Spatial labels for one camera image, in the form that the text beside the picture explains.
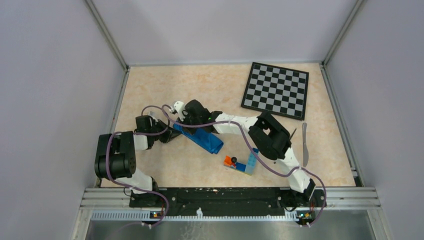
blue block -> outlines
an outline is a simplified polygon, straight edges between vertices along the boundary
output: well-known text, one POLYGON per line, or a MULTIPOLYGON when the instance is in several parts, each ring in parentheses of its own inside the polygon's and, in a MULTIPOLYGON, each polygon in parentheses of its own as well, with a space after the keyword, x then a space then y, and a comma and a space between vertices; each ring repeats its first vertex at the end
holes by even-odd
POLYGON ((236 162, 235 163, 235 169, 244 173, 245 170, 246 170, 246 165, 244 165, 243 163, 240 163, 240 162, 236 162))
POLYGON ((205 130, 198 128, 196 132, 191 135, 188 132, 183 131, 183 127, 174 123, 172 126, 175 130, 180 131, 184 136, 191 139, 200 147, 204 148, 211 154, 217 154, 224 146, 223 141, 212 133, 207 133, 205 130))
MULTIPOLYGON (((254 151, 256 154, 258 154, 258 153, 259 153, 259 150, 258 150, 258 149, 256 149, 256 148, 253 148, 253 151, 254 151)), ((247 159, 246 168, 245 168, 245 170, 244 170, 244 172, 245 172, 246 174, 249 174, 249 175, 252 175, 252 174, 253 174, 253 169, 255 169, 256 161, 257 161, 257 160, 256 160, 256 157, 255 157, 252 153, 250 153, 249 158, 247 159)))

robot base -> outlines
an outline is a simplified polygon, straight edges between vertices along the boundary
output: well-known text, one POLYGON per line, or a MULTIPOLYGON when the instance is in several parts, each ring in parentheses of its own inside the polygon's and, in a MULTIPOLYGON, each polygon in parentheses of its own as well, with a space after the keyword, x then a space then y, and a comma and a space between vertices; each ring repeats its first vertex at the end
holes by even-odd
MULTIPOLYGON (((305 201, 288 187, 168 187, 159 193, 169 200, 167 216, 195 216, 201 208, 204 216, 283 216, 284 208, 308 208, 311 201, 322 207, 324 192, 316 189, 305 201)), ((131 208, 161 208, 164 202, 151 193, 131 194, 131 208)))

white cable tie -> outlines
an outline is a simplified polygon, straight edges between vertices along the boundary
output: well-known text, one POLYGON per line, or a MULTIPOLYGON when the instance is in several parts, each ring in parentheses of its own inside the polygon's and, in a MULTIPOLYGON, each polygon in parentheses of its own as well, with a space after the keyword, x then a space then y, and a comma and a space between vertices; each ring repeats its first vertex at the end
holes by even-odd
POLYGON ((129 187, 129 189, 131 191, 133 191, 133 189, 136 188, 136 186, 139 185, 139 184, 140 184, 140 181, 136 182, 134 185, 132 185, 131 187, 129 187))
POLYGON ((228 119, 228 125, 230 125, 231 126, 231 121, 234 119, 234 116, 233 115, 230 115, 229 116, 229 119, 228 119))

black frame of chessboard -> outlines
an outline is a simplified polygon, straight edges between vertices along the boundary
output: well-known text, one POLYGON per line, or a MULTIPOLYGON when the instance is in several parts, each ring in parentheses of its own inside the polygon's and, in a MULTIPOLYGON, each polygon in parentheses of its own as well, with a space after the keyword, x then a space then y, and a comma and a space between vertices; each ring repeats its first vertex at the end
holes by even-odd
POLYGON ((309 83, 309 72, 300 71, 300 70, 296 70, 296 69, 285 68, 285 67, 281 67, 281 66, 274 66, 274 65, 269 65, 269 64, 259 63, 259 62, 252 62, 252 65, 250 67, 249 77, 247 78, 246 88, 244 89, 243 98, 241 100, 241 107, 242 108, 245 108, 245 109, 251 109, 251 110, 255 110, 255 111, 260 111, 260 112, 268 111, 268 112, 270 112, 271 114, 274 114, 274 115, 279 115, 279 116, 283 116, 283 117, 286 117, 286 118, 291 118, 291 119, 296 119, 296 120, 303 121, 303 120, 305 120, 305 116, 306 116, 306 101, 308 99, 308 95, 307 95, 308 94, 308 83, 309 83), (276 111, 266 110, 266 109, 260 109, 260 108, 257 108, 257 107, 252 107, 252 106, 246 106, 245 105, 244 102, 245 102, 245 99, 246 99, 246 95, 248 93, 249 84, 250 84, 249 82, 251 80, 253 69, 254 69, 253 67, 254 67, 255 64, 262 65, 262 66, 267 66, 267 67, 271 67, 271 68, 277 68, 277 69, 295 71, 295 72, 306 74, 305 93, 304 93, 303 110, 302 110, 303 116, 302 117, 292 116, 292 115, 284 114, 284 113, 281 113, 281 112, 276 112, 276 111))

orange block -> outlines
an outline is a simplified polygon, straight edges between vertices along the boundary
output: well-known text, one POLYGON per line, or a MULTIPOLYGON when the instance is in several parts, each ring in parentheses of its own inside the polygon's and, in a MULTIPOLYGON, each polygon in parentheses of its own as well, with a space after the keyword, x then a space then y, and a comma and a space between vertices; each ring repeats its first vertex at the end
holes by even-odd
POLYGON ((231 166, 231 157, 225 156, 224 166, 227 166, 227 167, 231 166))

